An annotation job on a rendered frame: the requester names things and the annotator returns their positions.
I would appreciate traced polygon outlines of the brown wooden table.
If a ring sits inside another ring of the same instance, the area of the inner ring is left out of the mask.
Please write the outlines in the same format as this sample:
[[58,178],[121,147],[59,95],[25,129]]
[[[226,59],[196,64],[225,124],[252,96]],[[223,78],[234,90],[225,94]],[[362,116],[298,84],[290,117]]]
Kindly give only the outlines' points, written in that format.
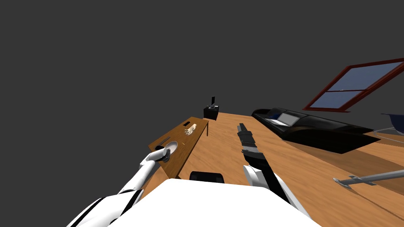
[[[187,121],[190,121],[190,124],[184,127],[183,124]],[[162,146],[166,146],[172,141],[176,141],[178,143],[178,147],[171,154],[169,161],[159,162],[169,179],[178,177],[204,130],[208,128],[208,123],[209,121],[205,119],[190,117],[189,119],[183,121],[180,125],[174,127],[173,129],[156,139],[154,142],[149,144],[149,149],[154,152],[156,145],[167,137],[170,138],[165,141]],[[184,131],[193,124],[197,125],[196,129],[193,131],[192,134],[186,135]]]

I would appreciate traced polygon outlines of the black side table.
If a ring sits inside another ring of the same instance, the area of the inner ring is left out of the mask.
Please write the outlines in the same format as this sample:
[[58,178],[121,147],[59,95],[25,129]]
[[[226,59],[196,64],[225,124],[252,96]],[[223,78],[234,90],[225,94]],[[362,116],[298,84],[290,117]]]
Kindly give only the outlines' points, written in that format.
[[215,96],[211,98],[211,104],[206,106],[203,110],[203,118],[217,120],[217,116],[219,113],[219,106],[215,104]]

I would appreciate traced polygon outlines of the blue chair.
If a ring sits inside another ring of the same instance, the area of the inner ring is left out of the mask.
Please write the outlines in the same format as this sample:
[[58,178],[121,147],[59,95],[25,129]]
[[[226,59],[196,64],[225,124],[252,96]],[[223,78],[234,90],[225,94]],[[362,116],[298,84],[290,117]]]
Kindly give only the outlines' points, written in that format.
[[394,129],[401,135],[404,135],[404,115],[399,114],[387,114],[384,113],[383,115],[388,115],[391,120],[391,124],[393,125]]

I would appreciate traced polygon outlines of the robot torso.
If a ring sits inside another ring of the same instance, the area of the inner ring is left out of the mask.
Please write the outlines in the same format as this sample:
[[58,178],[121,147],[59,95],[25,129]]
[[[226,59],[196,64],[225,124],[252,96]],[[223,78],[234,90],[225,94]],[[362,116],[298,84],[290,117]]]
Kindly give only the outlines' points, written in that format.
[[110,227],[321,227],[269,189],[167,179]]

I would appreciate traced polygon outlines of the red framed window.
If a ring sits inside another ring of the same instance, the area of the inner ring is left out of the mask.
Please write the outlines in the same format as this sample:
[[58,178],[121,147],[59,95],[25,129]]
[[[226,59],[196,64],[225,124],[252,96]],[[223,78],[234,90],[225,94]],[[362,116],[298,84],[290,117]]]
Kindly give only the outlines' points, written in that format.
[[354,104],[402,72],[404,58],[349,65],[304,110],[347,113]]

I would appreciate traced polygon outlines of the black sofa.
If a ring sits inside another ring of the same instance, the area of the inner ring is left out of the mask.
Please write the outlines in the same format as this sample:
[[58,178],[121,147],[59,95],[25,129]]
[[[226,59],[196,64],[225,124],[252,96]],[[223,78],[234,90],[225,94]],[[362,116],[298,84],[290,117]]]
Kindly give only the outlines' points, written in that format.
[[252,117],[284,141],[344,154],[380,141],[372,129],[283,108],[257,109]]

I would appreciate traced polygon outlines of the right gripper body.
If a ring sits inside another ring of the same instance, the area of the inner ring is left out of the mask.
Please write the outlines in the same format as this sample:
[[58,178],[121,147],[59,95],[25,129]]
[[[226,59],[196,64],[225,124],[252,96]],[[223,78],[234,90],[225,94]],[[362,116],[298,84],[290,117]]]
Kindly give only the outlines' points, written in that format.
[[255,147],[255,140],[253,139],[252,132],[248,131],[244,124],[240,123],[237,126],[240,142],[244,147]]

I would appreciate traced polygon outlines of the grey metal floor stand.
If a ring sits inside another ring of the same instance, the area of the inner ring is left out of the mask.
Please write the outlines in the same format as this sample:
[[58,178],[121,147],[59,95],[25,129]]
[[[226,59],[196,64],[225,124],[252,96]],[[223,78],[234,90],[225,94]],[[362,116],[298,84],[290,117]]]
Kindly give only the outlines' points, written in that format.
[[371,186],[375,186],[376,184],[373,183],[374,181],[403,178],[404,169],[399,170],[399,171],[392,171],[392,172],[368,175],[368,176],[363,176],[363,177],[357,177],[354,175],[350,175],[349,177],[350,177],[350,179],[338,180],[336,178],[333,178],[333,180],[336,183],[338,183],[339,185],[341,185],[342,187],[348,188],[348,189],[351,189],[351,187],[350,187],[351,184],[359,184],[359,183],[365,183],[365,184],[368,184]]

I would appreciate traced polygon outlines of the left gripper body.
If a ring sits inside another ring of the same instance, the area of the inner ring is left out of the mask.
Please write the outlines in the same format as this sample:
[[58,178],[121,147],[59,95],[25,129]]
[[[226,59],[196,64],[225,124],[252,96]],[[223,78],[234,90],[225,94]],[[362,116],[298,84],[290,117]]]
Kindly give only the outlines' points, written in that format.
[[167,162],[169,160],[169,158],[170,158],[170,149],[169,148],[158,145],[155,147],[155,150],[156,151],[158,151],[158,150],[165,151],[165,155],[162,158],[157,159],[156,162],[160,162],[160,161]]

